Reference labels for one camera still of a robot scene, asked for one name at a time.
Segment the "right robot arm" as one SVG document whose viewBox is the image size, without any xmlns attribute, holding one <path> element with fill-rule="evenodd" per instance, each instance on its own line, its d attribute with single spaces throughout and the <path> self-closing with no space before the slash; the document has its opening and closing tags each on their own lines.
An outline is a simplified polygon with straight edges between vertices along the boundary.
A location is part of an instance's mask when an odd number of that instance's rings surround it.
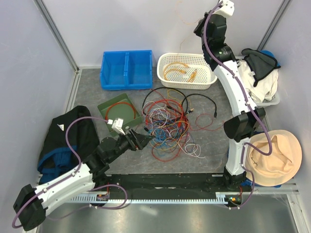
<svg viewBox="0 0 311 233">
<path fill-rule="evenodd" d="M 246 180 L 246 147 L 265 117 L 265 110 L 258 108 L 246 92 L 236 58 L 225 43 L 226 19 L 232 14 L 233 8 L 226 9 L 221 3 L 206 12 L 194 29 L 195 35 L 201 38 L 204 59 L 220 80 L 232 110 L 233 117 L 224 123 L 224 131 L 229 138 L 228 160 L 221 181 L 216 183 L 228 191 L 238 190 Z"/>
</svg>

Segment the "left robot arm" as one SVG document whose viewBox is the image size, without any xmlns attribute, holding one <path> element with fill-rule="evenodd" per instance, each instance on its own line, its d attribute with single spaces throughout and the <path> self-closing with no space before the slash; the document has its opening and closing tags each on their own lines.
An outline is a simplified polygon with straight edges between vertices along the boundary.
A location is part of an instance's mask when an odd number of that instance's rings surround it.
<svg viewBox="0 0 311 233">
<path fill-rule="evenodd" d="M 71 198 L 86 191 L 105 189 L 105 172 L 109 165 L 128 150 L 144 149 L 153 139 L 129 130 L 117 139 L 104 138 L 79 165 L 65 174 L 36 187 L 22 187 L 13 205 L 16 213 L 12 227 L 30 231 L 44 222 L 46 216 Z"/>
</svg>

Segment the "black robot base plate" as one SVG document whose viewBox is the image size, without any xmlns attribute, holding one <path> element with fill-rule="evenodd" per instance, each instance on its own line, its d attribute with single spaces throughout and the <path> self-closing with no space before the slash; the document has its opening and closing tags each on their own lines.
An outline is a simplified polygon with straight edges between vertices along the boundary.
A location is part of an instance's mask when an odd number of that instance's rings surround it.
<svg viewBox="0 0 311 233">
<path fill-rule="evenodd" d="M 240 193 L 240 186 L 228 188 L 221 174 L 159 173 L 112 174 L 95 183 L 117 184 L 125 189 L 129 200 L 190 200 L 213 199 L 217 192 Z"/>
</svg>

